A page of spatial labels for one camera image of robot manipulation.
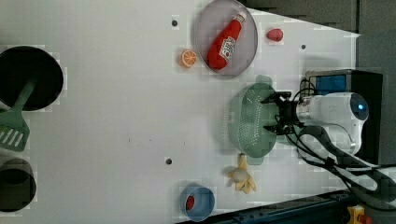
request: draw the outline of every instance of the green spatula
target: green spatula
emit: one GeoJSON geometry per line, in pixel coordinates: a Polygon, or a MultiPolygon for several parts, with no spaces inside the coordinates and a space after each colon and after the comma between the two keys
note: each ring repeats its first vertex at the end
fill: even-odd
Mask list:
{"type": "Polygon", "coordinates": [[[15,105],[8,111],[0,113],[0,148],[24,150],[30,130],[21,112],[35,89],[36,81],[36,78],[30,79],[23,87],[15,105]]]}

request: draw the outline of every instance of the orange slice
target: orange slice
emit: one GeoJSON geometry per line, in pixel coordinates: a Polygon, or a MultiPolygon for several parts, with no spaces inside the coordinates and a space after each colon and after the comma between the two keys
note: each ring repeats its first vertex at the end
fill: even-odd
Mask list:
{"type": "Polygon", "coordinates": [[[180,65],[185,68],[192,67],[193,64],[197,61],[197,55],[194,51],[190,49],[186,49],[181,53],[180,56],[180,65]]]}

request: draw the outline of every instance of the green basket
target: green basket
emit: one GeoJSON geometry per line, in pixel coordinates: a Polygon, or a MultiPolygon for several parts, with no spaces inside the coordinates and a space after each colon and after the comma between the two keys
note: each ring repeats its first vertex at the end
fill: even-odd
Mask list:
{"type": "Polygon", "coordinates": [[[262,104],[261,101],[275,93],[269,77],[257,76],[256,83],[242,89],[231,102],[233,119],[229,124],[231,141],[247,155],[250,165],[262,164],[276,143],[276,134],[263,126],[276,125],[278,115],[276,104],[262,104]]]}

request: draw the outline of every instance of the black pan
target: black pan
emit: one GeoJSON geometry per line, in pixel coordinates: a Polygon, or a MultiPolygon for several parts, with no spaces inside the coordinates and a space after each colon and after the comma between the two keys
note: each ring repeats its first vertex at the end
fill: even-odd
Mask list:
{"type": "Polygon", "coordinates": [[[14,106],[26,81],[38,76],[35,90],[23,110],[37,110],[52,104],[64,85],[61,66],[46,51],[16,47],[0,54],[0,101],[14,106]]]}

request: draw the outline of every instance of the red ketchup bottle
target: red ketchup bottle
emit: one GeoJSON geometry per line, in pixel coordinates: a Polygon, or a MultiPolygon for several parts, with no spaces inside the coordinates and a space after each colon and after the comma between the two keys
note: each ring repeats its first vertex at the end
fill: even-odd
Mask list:
{"type": "Polygon", "coordinates": [[[211,68],[220,70],[230,62],[246,17],[244,12],[239,12],[215,39],[207,53],[207,62],[211,68]]]}

